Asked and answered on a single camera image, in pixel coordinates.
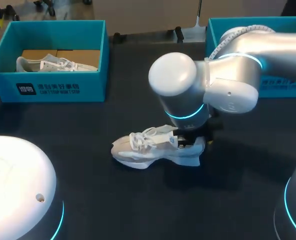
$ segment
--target shoe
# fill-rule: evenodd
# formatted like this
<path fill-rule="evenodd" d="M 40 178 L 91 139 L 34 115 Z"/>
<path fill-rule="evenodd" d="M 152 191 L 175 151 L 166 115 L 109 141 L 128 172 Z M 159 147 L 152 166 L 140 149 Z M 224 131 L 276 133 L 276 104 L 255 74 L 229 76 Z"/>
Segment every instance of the shoe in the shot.
<path fill-rule="evenodd" d="M 22 56 L 17 58 L 16 71 L 23 72 L 74 72 L 74 71 L 98 71 L 98 68 L 85 64 L 75 63 L 66 58 L 58 58 L 47 54 L 40 60 L 29 60 Z"/>
<path fill-rule="evenodd" d="M 173 135 L 176 129 L 164 125 L 132 132 L 112 143 L 111 154 L 118 162 L 134 169 L 146 169 L 159 159 L 168 159 L 182 166 L 199 166 L 205 139 L 198 137 L 193 145 L 178 147 L 178 137 Z"/>

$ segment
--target shoe sole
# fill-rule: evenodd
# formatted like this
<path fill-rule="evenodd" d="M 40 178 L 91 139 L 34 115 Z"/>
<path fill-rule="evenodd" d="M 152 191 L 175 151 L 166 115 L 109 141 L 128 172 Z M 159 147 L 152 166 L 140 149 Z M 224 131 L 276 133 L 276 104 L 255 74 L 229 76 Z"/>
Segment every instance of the shoe sole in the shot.
<path fill-rule="evenodd" d="M 127 167 L 130 167 L 130 168 L 133 168 L 133 169 L 141 169 L 141 170 L 148 168 L 155 161 L 161 159 L 161 158 L 157 158 L 157 159 L 152 159 L 152 160 L 145 161 L 145 162 L 129 162 L 129 161 L 120 160 L 120 159 L 116 158 L 115 156 L 113 158 L 116 159 L 121 164 L 127 166 Z M 174 157 L 174 156 L 169 156 L 169 157 L 165 157 L 165 159 L 170 160 L 173 163 L 175 163 L 177 165 L 181 165 L 181 166 L 187 166 L 187 167 L 198 167 L 198 166 L 200 166 L 199 156 L 194 156 L 194 157 Z"/>

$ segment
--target blue led ring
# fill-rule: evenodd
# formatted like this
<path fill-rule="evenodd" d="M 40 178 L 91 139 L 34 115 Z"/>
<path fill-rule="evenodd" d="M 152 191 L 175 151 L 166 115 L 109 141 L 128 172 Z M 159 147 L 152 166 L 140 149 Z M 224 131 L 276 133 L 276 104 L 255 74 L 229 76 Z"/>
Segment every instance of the blue led ring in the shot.
<path fill-rule="evenodd" d="M 289 219 L 290 219 L 292 225 L 293 225 L 294 228 L 296 229 L 296 224 L 295 224 L 295 222 L 294 222 L 292 216 L 291 216 L 290 213 L 289 213 L 289 210 L 288 210 L 288 207 L 287 207 L 287 201 L 286 201 L 286 192 L 287 192 L 287 187 L 288 187 L 288 183 L 289 183 L 289 181 L 290 181 L 290 178 L 289 178 L 289 180 L 288 180 L 288 182 L 287 182 L 287 184 L 286 184 L 286 187 L 285 187 L 285 189 L 284 189 L 284 196 L 283 196 L 283 198 L 284 198 L 284 206 L 285 206 L 285 208 L 286 208 L 286 211 L 287 211 L 288 217 L 289 217 Z"/>
<path fill-rule="evenodd" d="M 256 61 L 260 65 L 261 69 L 263 69 L 263 65 L 258 60 L 258 58 L 254 57 L 254 56 L 251 56 L 249 54 L 246 54 L 246 53 L 241 53 L 241 52 L 227 53 L 227 54 L 224 54 L 224 55 L 218 57 L 218 59 L 225 58 L 225 57 L 235 57 L 235 56 L 246 57 L 246 58 L 252 59 L 252 60 Z"/>
<path fill-rule="evenodd" d="M 60 219 L 60 223 L 58 225 L 57 231 L 54 233 L 54 235 L 52 236 L 52 238 L 50 240 L 54 240 L 55 237 L 57 236 L 59 229 L 61 228 L 62 224 L 63 224 L 63 220 L 64 220 L 64 212 L 65 212 L 65 205 L 64 202 L 62 202 L 62 214 L 61 214 L 61 219 Z"/>
<path fill-rule="evenodd" d="M 188 115 L 188 116 L 173 116 L 173 115 L 169 114 L 169 113 L 166 112 L 166 111 L 165 111 L 165 113 L 166 113 L 169 117 L 171 117 L 171 118 L 173 118 L 173 119 L 188 119 L 188 118 L 191 118 L 191 117 L 195 116 L 197 113 L 199 113 L 200 110 L 203 108 L 203 106 L 204 106 L 204 104 L 202 104 L 201 107 L 200 107 L 197 111 L 195 111 L 193 114 L 190 114 L 190 115 Z"/>

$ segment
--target shoe box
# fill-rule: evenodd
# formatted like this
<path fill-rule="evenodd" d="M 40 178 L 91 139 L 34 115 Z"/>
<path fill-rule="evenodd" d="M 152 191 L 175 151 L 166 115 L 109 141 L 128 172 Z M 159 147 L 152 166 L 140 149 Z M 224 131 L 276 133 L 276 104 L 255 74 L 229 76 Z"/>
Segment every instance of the shoe box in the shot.
<path fill-rule="evenodd" d="M 227 30 L 251 25 L 264 25 L 279 33 L 296 33 L 296 16 L 209 18 L 206 31 L 206 56 L 211 55 Z M 296 98 L 296 82 L 283 77 L 263 75 L 259 97 Z"/>
<path fill-rule="evenodd" d="M 47 54 L 98 71 L 16 72 L 18 57 L 39 60 Z M 0 98 L 4 103 L 103 102 L 108 65 L 103 20 L 13 21 L 0 40 Z"/>

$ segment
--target robotic arm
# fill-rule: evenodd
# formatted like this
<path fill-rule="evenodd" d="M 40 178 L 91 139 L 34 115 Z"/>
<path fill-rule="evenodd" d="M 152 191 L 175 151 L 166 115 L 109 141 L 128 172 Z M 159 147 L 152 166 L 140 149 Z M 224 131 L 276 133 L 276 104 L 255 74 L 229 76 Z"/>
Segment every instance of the robotic arm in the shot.
<path fill-rule="evenodd" d="M 232 114 L 251 111 L 262 74 L 296 81 L 296 33 L 235 27 L 205 61 L 168 53 L 153 63 L 148 78 L 173 124 L 189 131 L 208 120 L 209 106 Z"/>

